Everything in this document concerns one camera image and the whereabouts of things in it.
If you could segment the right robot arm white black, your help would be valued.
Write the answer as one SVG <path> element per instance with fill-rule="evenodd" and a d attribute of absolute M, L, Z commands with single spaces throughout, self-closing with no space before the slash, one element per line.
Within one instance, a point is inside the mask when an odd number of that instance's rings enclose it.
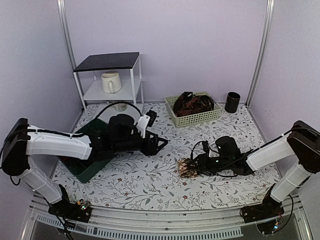
<path fill-rule="evenodd" d="M 295 163 L 267 192 L 266 201 L 259 206 L 262 218 L 269 218 L 292 191 L 299 188 L 312 174 L 320 171 L 320 133 L 305 122 L 296 121 L 290 130 L 261 147 L 242 153 L 235 139 L 223 136 L 216 140 L 218 156 L 212 155 L 207 141 L 202 142 L 204 153 L 191 157 L 187 166 L 202 174 L 231 170 L 247 176 L 267 165 L 294 156 Z"/>

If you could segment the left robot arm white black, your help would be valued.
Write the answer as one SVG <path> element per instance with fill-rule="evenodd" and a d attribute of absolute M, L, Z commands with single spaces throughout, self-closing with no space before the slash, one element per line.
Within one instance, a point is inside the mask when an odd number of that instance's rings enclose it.
<path fill-rule="evenodd" d="M 148 130 L 154 116 L 143 114 L 135 121 L 127 114 L 118 114 L 106 123 L 94 118 L 81 132 L 67 133 L 42 129 L 20 118 L 4 140 L 0 154 L 1 169 L 10 177 L 18 177 L 33 191 L 40 193 L 63 216 L 74 213 L 62 186 L 48 179 L 32 160 L 33 155 L 49 155 L 70 160 L 103 162 L 118 153 L 139 151 L 155 156 L 168 140 Z"/>

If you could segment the cream floral patterned tie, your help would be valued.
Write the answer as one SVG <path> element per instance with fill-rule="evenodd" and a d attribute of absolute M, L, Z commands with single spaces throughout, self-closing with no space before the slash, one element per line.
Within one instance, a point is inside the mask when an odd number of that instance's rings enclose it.
<path fill-rule="evenodd" d="M 197 164 L 190 158 L 182 158 L 177 161 L 178 173 L 181 178 L 195 178 L 201 175 Z"/>

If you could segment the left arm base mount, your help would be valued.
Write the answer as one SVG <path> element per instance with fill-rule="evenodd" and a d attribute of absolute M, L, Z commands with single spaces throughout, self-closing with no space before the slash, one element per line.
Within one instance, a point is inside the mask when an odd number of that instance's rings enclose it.
<path fill-rule="evenodd" d="M 92 208 L 90 202 L 84 201 L 83 199 L 80 199 L 75 203 L 62 199 L 57 203 L 50 203 L 48 213 L 63 219 L 88 223 L 91 217 Z"/>

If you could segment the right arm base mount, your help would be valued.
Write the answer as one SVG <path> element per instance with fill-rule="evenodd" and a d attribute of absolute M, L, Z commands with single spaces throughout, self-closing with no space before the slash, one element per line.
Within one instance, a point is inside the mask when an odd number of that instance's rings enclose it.
<path fill-rule="evenodd" d="M 263 235 L 272 235 L 279 231 L 284 223 L 285 213 L 282 204 L 272 198 L 264 199 L 262 203 L 244 206 L 239 214 L 245 223 L 257 222 L 273 218 L 273 220 L 258 223 L 257 230 Z"/>

